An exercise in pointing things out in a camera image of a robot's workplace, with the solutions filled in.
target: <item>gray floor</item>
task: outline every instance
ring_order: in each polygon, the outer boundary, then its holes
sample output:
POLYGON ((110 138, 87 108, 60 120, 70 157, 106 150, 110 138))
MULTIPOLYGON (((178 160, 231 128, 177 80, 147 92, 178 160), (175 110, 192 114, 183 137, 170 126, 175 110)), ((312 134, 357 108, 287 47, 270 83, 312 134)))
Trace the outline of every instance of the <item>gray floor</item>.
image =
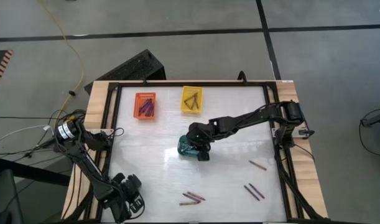
MULTIPOLYGON (((269 27, 380 24, 380 1, 263 1, 269 27)), ((66 34, 110 34, 167 30, 260 28, 255 1, 47 1, 66 34)), ((59 35, 37 1, 0 1, 0 37, 59 35)), ((380 157, 367 153, 358 139, 359 119, 380 108, 380 29, 285 32, 271 34, 281 77, 295 80, 309 125, 323 196, 330 218, 380 223, 380 157)), ((164 65, 167 78, 273 80, 262 33, 74 40, 86 68, 85 83, 149 49, 164 65)), ((14 51, 0 84, 0 116, 50 116, 80 77, 75 56, 62 41, 0 42, 14 51)), ((86 108, 83 91, 69 111, 86 108)), ((10 131, 44 124, 41 120, 0 119, 0 137, 10 131)), ((12 136, 0 152, 28 149, 42 130, 12 136)), ((380 126, 365 130, 368 146, 380 152, 380 126)), ((31 164, 57 156, 54 152, 23 159, 31 164)), ((65 160, 37 164, 65 170, 65 160)), ((18 183, 25 186, 26 180, 18 183)), ((60 197, 48 198, 49 185, 33 184, 21 193, 28 223, 61 210, 60 197)))

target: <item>yellow basket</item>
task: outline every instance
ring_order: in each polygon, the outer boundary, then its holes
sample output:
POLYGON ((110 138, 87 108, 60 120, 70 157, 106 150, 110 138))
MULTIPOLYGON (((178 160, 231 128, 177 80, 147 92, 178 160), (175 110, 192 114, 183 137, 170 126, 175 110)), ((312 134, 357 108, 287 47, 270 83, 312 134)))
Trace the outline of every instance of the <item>yellow basket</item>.
POLYGON ((202 96, 203 89, 201 87, 183 86, 182 105, 180 109, 184 113, 201 113, 202 96))

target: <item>black box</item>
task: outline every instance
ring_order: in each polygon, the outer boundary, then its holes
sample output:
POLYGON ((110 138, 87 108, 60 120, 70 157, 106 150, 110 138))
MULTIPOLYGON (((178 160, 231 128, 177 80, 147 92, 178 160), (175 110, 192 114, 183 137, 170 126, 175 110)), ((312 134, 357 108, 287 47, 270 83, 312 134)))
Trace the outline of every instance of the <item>black box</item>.
MULTIPOLYGON (((120 66, 112 69, 97 80, 166 80, 164 66, 148 50, 144 50, 130 58, 120 66)), ((90 95, 93 82, 85 86, 90 95)))

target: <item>wooden board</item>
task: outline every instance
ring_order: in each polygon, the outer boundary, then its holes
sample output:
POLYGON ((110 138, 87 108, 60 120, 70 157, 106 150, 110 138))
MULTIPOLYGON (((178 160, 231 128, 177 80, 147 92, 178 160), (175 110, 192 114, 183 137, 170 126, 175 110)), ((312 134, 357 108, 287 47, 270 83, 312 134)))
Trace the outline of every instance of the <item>wooden board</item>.
MULTIPOLYGON (((140 83, 142 81, 120 81, 121 83, 140 83)), ((241 82, 240 80, 213 80, 213 81, 205 81, 205 80, 174 80, 174 81, 166 81, 166 80, 155 80, 155 81, 149 81, 149 82, 241 82)), ((277 84, 277 91, 279 94, 280 101, 299 101, 297 98, 297 93, 295 89, 295 84, 293 81, 270 81, 270 80, 252 80, 252 82, 276 82, 277 84)), ((103 119, 103 112, 104 112, 104 106, 106 101, 106 95, 107 95, 107 89, 108 89, 109 81, 97 81, 93 84, 93 89, 90 95, 88 108, 86 112, 85 117, 85 127, 86 128, 100 128, 101 127, 101 120, 103 119)), ((109 108, 109 116, 107 119, 107 128, 111 127, 111 120, 112 120, 112 111, 114 107, 114 100, 115 97, 111 98, 112 102, 110 103, 109 108)), ((311 152, 310 144, 308 140, 302 140, 302 139, 296 139, 295 143, 299 146, 302 146, 309 152, 311 152)), ((297 184, 299 187, 299 190, 303 194, 303 196, 306 198, 306 200, 309 202, 309 204, 316 210, 317 213, 319 213, 323 217, 327 217, 327 210, 325 208, 325 202, 323 200, 320 183, 318 181, 317 171, 315 169, 315 165, 313 163, 313 160, 311 159, 310 155, 308 155, 303 150, 294 147, 291 149, 291 155, 292 160, 294 162, 294 169, 295 169, 295 175, 297 179, 297 184)), ((95 153, 93 151, 90 151, 90 156, 94 159, 95 153)), ((102 167, 104 164, 104 157, 105 155, 101 155, 101 160, 99 167, 102 167)), ((63 214, 65 213, 68 204, 71 200, 70 207, 68 209, 67 214, 65 217, 69 216, 75 209, 77 201, 78 201, 78 193, 80 192, 81 198, 87 193, 89 189, 89 181, 85 176, 82 176, 81 180, 81 186, 79 190, 79 176, 80 171, 79 168, 75 169, 76 171, 76 178, 75 181, 73 181, 73 175, 71 175, 71 181, 70 185, 68 187, 67 196, 65 199, 65 204, 63 208, 63 214)), ((289 195, 289 201, 290 201, 290 208, 292 212, 292 217, 296 218, 296 209, 294 205, 294 197, 291 194, 290 190, 288 190, 289 195)), ((96 209, 97 209, 97 201, 93 199, 92 207, 91 207, 91 213, 90 218, 96 217, 96 209)))

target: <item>black floor stripe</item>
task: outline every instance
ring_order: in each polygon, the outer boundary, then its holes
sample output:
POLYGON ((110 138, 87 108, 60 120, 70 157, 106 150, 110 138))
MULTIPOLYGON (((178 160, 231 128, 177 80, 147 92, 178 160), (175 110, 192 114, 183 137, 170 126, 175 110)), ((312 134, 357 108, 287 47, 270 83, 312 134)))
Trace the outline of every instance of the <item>black floor stripe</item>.
MULTIPOLYGON (((213 29, 213 30, 178 30, 162 32, 135 32, 120 34, 90 34, 90 35, 67 35, 68 40, 84 39, 105 39, 105 38, 125 38, 125 37, 166 37, 175 35, 205 35, 205 34, 249 34, 262 32, 260 28, 254 29, 213 29)), ((20 42, 20 41, 43 41, 43 40, 63 40, 63 37, 44 36, 44 37, 1 37, 0 42, 20 42)))
POLYGON ((270 28, 269 32, 304 32, 304 31, 360 30, 360 29, 380 29, 380 24, 353 25, 353 26, 283 27, 283 28, 270 28))
POLYGON ((262 23, 264 39, 266 40, 267 51, 269 53, 272 71, 274 72, 274 77, 276 78, 276 80, 281 80, 281 74, 279 73, 279 69, 278 69, 276 53, 274 53, 274 48, 272 46, 269 27, 267 25, 266 15, 264 14, 262 1, 256 0, 256 4, 257 4, 257 9, 259 11, 260 21, 262 23))

